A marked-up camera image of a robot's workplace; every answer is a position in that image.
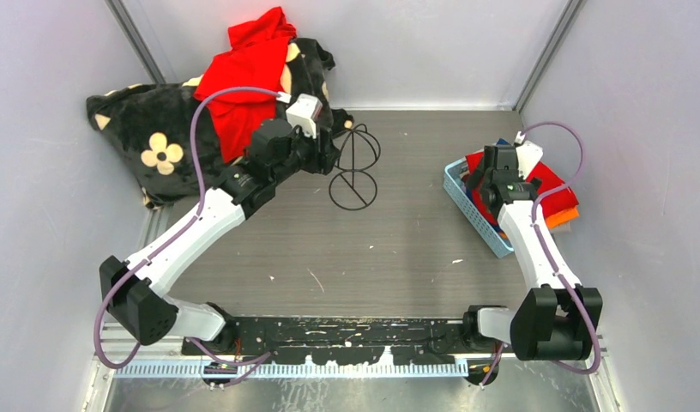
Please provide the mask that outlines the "light blue plastic basket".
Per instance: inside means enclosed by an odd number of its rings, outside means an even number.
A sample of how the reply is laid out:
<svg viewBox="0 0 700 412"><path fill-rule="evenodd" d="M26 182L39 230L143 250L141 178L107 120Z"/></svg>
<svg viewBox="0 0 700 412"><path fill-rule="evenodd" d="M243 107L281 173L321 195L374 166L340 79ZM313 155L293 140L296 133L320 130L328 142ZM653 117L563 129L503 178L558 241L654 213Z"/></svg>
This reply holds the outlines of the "light blue plastic basket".
<svg viewBox="0 0 700 412"><path fill-rule="evenodd" d="M514 249L510 242L504 239L482 216L466 195L461 175L462 172L467 171L468 164L465 159L448 164L444 168L443 188L494 255L497 258L504 258L510 255Z"/></svg>

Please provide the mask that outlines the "orange hat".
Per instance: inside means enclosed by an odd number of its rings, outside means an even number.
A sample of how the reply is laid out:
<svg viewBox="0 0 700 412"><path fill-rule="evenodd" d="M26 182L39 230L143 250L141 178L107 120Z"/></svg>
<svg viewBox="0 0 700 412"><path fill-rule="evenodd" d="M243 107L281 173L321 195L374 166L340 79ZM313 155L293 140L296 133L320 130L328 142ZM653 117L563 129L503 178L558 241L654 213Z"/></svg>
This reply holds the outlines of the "orange hat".
<svg viewBox="0 0 700 412"><path fill-rule="evenodd" d="M580 217L578 207L572 207L551 214L545 218L547 227L553 230L557 227L564 227L569 222Z"/></svg>

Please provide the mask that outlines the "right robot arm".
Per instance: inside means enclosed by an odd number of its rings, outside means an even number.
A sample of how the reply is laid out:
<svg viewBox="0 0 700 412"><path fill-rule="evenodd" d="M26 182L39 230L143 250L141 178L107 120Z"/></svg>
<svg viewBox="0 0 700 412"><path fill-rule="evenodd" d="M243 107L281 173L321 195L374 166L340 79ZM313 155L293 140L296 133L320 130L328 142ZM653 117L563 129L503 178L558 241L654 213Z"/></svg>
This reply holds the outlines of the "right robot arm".
<svg viewBox="0 0 700 412"><path fill-rule="evenodd" d="M597 288L583 286L562 257L536 202L540 184L522 177L517 149L485 146L469 181L510 242L528 291L516 309L470 307L465 346L481 353L496 340L509 344L520 361L583 361L598 354L603 298Z"/></svg>

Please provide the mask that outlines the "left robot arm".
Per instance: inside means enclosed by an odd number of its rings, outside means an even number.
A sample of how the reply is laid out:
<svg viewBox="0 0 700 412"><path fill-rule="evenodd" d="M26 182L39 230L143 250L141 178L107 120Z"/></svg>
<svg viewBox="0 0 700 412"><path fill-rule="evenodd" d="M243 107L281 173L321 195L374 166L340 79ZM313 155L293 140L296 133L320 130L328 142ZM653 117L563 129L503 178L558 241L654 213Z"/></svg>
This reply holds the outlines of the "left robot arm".
<svg viewBox="0 0 700 412"><path fill-rule="evenodd" d="M244 158L226 167L193 209L140 251L100 265L107 311L142 346L185 336L216 354L231 351L237 333L229 315L209 302L170 297L173 284L216 240L272 200L281 183L300 171L327 175L339 156L327 127L310 136L284 119L263 122Z"/></svg>

